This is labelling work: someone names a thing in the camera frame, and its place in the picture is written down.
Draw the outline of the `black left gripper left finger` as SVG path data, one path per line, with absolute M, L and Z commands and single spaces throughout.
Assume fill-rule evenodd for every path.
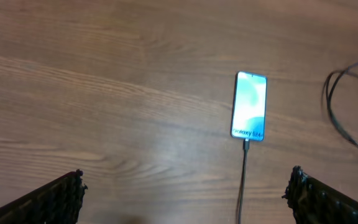
M 77 223 L 87 189 L 82 175 L 69 172 L 0 207 L 0 224 Z

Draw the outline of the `Samsung Galaxy smartphone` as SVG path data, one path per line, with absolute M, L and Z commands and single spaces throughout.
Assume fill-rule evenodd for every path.
M 265 137 L 267 78 L 238 72 L 234 90 L 231 136 L 263 141 Z

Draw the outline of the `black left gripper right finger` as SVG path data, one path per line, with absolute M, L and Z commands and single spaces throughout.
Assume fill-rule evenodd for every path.
M 358 202 L 306 174 L 292 170 L 283 198 L 296 224 L 358 224 Z

